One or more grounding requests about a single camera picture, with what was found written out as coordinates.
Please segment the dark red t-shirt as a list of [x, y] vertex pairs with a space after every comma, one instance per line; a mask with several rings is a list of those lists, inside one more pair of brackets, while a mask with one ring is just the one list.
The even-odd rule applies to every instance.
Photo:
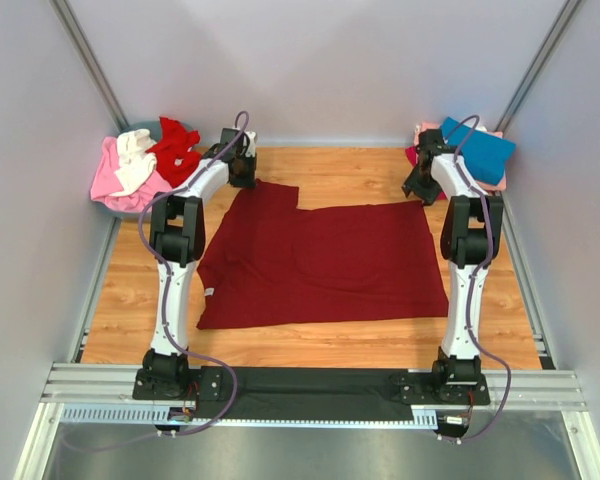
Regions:
[[444, 317], [422, 205], [302, 210], [293, 186], [237, 194], [197, 268], [201, 330]]

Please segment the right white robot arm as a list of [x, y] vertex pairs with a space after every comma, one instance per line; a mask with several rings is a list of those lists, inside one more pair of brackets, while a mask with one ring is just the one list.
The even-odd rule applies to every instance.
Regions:
[[467, 169], [459, 146], [450, 145], [439, 129], [424, 130], [416, 146], [417, 163], [403, 184], [404, 193], [431, 205], [440, 194], [448, 199], [440, 252], [449, 263], [451, 294], [447, 327], [438, 357], [426, 373], [401, 379], [402, 399], [411, 404], [489, 402], [479, 342], [484, 284], [498, 254], [504, 210]]

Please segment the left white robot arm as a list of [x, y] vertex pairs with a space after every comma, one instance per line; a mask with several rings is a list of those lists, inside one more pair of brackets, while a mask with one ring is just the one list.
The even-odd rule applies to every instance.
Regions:
[[159, 299], [153, 338], [136, 374], [136, 400], [193, 400], [187, 320], [191, 281], [206, 245], [204, 206], [226, 184], [256, 185], [256, 149], [255, 132], [223, 129], [184, 184], [151, 203], [150, 232], [141, 240], [157, 260]]

